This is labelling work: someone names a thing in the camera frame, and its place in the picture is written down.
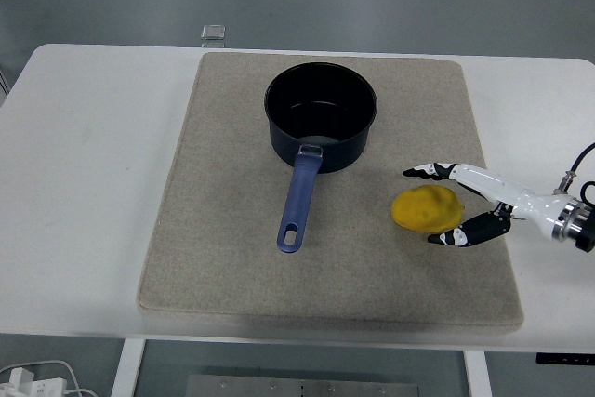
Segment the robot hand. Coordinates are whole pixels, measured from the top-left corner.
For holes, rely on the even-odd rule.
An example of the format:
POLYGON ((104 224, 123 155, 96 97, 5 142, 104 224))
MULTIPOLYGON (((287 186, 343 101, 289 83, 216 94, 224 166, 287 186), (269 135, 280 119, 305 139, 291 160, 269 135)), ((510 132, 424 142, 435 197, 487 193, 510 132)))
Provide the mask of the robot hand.
POLYGON ((567 195, 537 194, 484 168, 466 164, 430 163, 404 170, 408 178, 449 179, 495 206, 452 230, 432 234, 432 244, 468 247, 506 234, 514 219, 529 219, 548 237, 569 201, 567 195))

